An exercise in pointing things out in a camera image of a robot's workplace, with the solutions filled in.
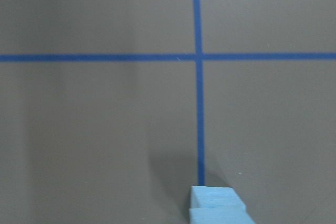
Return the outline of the light blue block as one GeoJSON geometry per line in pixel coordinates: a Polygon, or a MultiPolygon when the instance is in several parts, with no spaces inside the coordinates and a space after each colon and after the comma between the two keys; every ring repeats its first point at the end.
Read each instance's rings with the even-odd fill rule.
{"type": "Polygon", "coordinates": [[[246,205],[231,187],[192,186],[191,208],[216,208],[236,206],[246,210],[246,205]]]}
{"type": "Polygon", "coordinates": [[[190,223],[210,224],[254,224],[249,214],[235,206],[224,206],[216,208],[190,208],[190,223]]]}

